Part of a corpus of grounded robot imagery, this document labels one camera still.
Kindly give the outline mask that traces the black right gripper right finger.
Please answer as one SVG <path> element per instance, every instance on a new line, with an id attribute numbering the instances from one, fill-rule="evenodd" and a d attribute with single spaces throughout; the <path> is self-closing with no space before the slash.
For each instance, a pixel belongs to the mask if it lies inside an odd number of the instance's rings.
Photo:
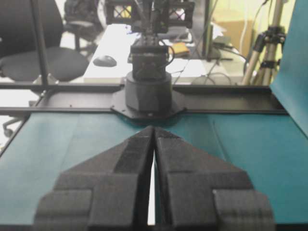
<path id="1" fill-rule="evenodd" d="M 272 231 L 267 196 L 247 172 L 156 128 L 161 220 L 176 231 Z"/>

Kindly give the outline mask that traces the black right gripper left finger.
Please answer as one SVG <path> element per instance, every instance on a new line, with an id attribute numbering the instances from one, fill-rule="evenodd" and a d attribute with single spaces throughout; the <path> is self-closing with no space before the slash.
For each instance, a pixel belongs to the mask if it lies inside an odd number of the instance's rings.
<path id="1" fill-rule="evenodd" d="M 63 171 L 36 209 L 35 231 L 131 231 L 148 218 L 154 128 Z"/>

